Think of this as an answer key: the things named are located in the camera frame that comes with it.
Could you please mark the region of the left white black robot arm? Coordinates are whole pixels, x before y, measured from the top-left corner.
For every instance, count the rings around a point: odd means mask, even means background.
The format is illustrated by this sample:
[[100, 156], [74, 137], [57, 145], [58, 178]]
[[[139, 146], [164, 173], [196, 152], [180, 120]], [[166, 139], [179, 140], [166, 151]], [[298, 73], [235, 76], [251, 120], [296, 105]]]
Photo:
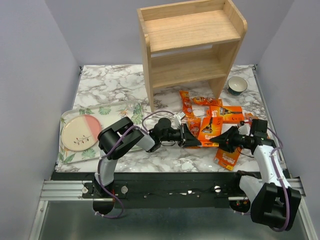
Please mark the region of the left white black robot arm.
[[182, 148], [202, 145], [186, 124], [181, 123], [174, 129], [171, 121], [165, 117], [160, 118], [151, 130], [143, 130], [125, 117], [103, 129], [97, 139], [100, 157], [94, 174], [93, 191], [101, 198], [112, 195], [110, 184], [114, 181], [118, 159], [134, 146], [153, 153], [160, 148], [162, 142], [174, 142]]

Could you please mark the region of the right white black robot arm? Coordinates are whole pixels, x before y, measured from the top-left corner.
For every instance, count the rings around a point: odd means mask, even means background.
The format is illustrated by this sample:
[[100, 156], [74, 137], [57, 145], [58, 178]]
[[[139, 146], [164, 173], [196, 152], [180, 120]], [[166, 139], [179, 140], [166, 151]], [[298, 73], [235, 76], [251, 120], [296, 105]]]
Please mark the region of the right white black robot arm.
[[268, 138], [268, 122], [253, 119], [249, 134], [241, 134], [232, 126], [223, 134], [210, 139], [221, 150], [232, 153], [238, 147], [248, 149], [258, 163], [261, 180], [248, 172], [239, 172], [240, 178], [230, 183], [230, 191], [250, 201], [250, 217], [254, 223], [270, 227], [275, 232], [289, 231], [294, 223], [301, 193], [286, 179], [276, 152], [280, 147]]

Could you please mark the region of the orange razor box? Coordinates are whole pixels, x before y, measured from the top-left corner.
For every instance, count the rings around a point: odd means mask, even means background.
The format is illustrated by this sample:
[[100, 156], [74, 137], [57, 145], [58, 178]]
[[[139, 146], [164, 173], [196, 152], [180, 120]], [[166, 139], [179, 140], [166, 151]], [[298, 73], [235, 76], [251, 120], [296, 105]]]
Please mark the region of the orange razor box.
[[212, 117], [221, 117], [226, 124], [237, 124], [245, 120], [241, 106], [210, 106]]
[[241, 150], [236, 149], [234, 152], [227, 152], [218, 149], [213, 162], [229, 171], [232, 171], [238, 161]]
[[202, 147], [218, 147], [219, 144], [211, 142], [210, 139], [215, 138], [222, 133], [223, 118], [222, 117], [204, 117], [198, 134], [198, 140]]

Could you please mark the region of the wooden two-tier shelf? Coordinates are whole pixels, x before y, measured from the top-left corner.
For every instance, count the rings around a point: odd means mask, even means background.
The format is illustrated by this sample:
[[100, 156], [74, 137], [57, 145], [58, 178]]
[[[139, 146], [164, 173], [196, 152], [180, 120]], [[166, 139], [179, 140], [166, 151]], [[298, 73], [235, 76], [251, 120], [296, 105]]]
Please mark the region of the wooden two-tier shelf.
[[144, 84], [154, 91], [207, 81], [219, 98], [248, 30], [231, 0], [190, 0], [139, 8]]

